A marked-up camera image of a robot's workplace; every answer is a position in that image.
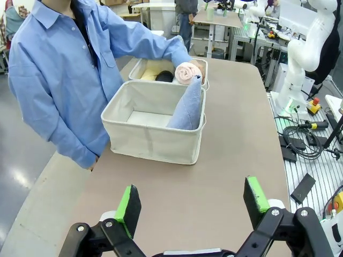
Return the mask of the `pink towel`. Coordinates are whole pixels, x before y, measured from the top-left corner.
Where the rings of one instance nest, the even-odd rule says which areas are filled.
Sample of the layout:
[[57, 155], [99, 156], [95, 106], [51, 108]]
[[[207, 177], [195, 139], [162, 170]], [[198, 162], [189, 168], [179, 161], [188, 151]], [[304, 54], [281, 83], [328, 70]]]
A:
[[193, 78], [202, 81], [202, 72], [195, 64], [190, 62], [181, 63], [175, 70], [175, 79], [178, 83], [183, 85], [190, 85]]

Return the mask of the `blue cone towel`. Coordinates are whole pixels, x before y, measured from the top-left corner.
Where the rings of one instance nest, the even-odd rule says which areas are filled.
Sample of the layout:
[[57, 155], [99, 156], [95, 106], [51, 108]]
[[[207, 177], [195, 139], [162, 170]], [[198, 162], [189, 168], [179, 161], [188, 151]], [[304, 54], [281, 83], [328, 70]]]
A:
[[196, 75], [191, 84], [180, 98], [174, 114], [172, 115], [168, 128], [180, 130], [195, 130], [200, 123], [200, 102], [202, 92], [202, 77]]

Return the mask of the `person in blue shirt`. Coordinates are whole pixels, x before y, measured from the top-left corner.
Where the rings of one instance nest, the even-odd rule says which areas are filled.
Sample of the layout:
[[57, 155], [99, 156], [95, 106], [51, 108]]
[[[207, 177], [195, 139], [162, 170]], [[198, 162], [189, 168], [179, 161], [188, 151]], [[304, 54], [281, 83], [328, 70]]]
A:
[[127, 27], [135, 23], [95, 0], [35, 0], [9, 54], [9, 87], [24, 122], [45, 139], [42, 109], [52, 102], [61, 111], [100, 108], [101, 120], [123, 84], [116, 59], [133, 56]]

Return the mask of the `orange emergency stop box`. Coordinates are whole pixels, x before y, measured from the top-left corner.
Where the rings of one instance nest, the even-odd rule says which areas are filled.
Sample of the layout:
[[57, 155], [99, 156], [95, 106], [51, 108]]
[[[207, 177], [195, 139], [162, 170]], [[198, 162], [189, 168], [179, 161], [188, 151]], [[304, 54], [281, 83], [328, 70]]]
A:
[[332, 209], [338, 214], [343, 210], [343, 191], [339, 192], [333, 200], [330, 200], [327, 206], [327, 213], [330, 214]]

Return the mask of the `bystander in grey jacket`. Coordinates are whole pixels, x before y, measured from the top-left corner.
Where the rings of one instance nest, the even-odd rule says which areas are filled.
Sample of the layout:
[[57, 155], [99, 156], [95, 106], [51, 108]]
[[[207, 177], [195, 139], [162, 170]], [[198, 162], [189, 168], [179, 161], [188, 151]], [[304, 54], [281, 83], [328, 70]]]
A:
[[187, 51], [190, 50], [192, 23], [198, 12], [198, 0], [174, 0], [177, 20], [180, 26], [179, 35], [182, 37]]

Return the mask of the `red emergency stop button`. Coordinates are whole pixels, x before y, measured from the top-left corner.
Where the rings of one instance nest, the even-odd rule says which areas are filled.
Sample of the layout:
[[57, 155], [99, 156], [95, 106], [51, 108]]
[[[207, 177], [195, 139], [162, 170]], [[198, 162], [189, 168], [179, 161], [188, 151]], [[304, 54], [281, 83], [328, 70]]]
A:
[[309, 101], [307, 104], [308, 113], [314, 116], [321, 109], [319, 104], [319, 98], [315, 97], [313, 100]]

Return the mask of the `left gripper black green-tipped left finger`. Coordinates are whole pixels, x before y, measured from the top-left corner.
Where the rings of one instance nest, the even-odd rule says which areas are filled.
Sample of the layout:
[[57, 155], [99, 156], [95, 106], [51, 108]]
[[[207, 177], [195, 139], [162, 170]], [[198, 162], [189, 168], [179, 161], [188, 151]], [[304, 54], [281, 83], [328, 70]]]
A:
[[87, 223], [73, 224], [58, 257], [101, 257], [114, 252], [117, 257], [146, 257], [133, 241], [141, 202], [134, 185], [127, 186], [113, 217], [90, 227]]

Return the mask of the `black flat box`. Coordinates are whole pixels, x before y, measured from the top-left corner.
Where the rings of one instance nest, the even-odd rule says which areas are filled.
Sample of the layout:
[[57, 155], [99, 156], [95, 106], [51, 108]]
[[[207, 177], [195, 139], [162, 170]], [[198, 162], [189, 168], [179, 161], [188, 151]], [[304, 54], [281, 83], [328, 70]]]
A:
[[284, 161], [296, 163], [297, 156], [296, 153], [293, 152], [291, 149], [286, 147], [281, 147], [282, 158]]
[[289, 143], [286, 142], [283, 136], [279, 136], [280, 146], [283, 148], [289, 148], [290, 146], [294, 146], [298, 150], [304, 151], [306, 150], [306, 145], [303, 140], [297, 138], [289, 138]]
[[312, 187], [315, 185], [315, 183], [316, 180], [311, 175], [306, 173], [303, 179], [299, 182], [294, 191], [291, 193], [290, 197], [297, 204], [302, 204], [307, 195], [310, 193]]

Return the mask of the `aluminium frame workbench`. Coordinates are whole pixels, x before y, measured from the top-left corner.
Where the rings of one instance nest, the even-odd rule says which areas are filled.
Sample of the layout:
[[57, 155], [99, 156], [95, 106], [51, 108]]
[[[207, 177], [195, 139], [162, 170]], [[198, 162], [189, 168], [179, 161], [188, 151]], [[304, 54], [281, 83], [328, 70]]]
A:
[[236, 61], [236, 53], [238, 49], [238, 42], [248, 43], [252, 45], [253, 52], [250, 57], [250, 64], [255, 65], [257, 52], [261, 47], [271, 48], [280, 50], [281, 52], [287, 52], [287, 48], [281, 46], [276, 40], [271, 40], [266, 36], [257, 37], [255, 40], [248, 36], [249, 25], [243, 25], [242, 27], [231, 27], [231, 36], [230, 36], [230, 52], [229, 52], [229, 59], [231, 61]]

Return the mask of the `white background counter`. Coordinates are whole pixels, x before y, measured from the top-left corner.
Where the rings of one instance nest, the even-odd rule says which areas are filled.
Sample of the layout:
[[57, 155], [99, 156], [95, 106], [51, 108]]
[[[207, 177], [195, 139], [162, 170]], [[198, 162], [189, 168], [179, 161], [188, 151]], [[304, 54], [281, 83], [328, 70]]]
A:
[[140, 0], [140, 3], [132, 6], [133, 10], [141, 13], [141, 23], [146, 23], [150, 30], [164, 31], [170, 34], [176, 24], [174, 0]]

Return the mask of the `yellow rolled towel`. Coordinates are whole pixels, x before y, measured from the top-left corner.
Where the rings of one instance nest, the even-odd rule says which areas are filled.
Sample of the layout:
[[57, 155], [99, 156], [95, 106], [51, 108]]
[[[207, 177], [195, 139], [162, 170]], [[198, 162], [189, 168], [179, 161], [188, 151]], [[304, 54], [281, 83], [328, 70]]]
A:
[[154, 70], [154, 69], [147, 69], [143, 73], [141, 79], [142, 80], [149, 80], [149, 81], [155, 81], [156, 76], [160, 73], [161, 71]]

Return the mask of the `black stand pole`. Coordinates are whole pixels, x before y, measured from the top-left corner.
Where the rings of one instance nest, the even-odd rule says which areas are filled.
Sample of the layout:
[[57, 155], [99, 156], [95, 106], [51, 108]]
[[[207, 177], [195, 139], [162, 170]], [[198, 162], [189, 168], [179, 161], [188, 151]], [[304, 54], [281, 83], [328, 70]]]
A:
[[341, 114], [341, 117], [338, 121], [335, 120], [333, 114], [326, 114], [326, 117], [329, 121], [329, 124], [333, 128], [332, 133], [328, 137], [327, 141], [323, 145], [324, 149], [328, 149], [331, 142], [336, 139], [337, 143], [340, 145], [343, 145], [343, 114], [340, 112], [341, 109], [339, 109], [339, 113]]

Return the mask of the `dark grey towel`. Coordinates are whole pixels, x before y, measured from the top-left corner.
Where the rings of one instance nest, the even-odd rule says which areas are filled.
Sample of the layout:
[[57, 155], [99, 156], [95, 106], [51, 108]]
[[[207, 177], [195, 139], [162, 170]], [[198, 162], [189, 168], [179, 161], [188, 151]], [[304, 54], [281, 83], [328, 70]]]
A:
[[155, 81], [173, 82], [174, 75], [170, 71], [161, 71], [155, 78]]

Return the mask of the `person's left forearm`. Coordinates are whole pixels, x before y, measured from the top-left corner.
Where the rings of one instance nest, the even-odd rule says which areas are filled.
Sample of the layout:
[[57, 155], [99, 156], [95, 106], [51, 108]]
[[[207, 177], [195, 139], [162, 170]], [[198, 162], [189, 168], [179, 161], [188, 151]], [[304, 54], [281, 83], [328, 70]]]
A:
[[175, 67], [192, 60], [179, 36], [167, 40], [163, 36], [153, 34], [140, 23], [132, 24], [127, 29], [130, 35], [129, 49], [134, 57], [151, 60], [166, 59]]

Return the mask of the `left gripper black green-tipped right finger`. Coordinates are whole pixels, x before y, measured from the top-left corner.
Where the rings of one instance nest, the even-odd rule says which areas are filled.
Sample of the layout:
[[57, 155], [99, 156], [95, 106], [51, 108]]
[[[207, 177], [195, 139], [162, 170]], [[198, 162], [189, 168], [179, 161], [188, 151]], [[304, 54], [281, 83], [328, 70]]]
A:
[[243, 199], [253, 232], [235, 257], [266, 257], [274, 241], [287, 244], [293, 257], [334, 257], [315, 211], [299, 208], [295, 213], [270, 206], [254, 176], [244, 182]]

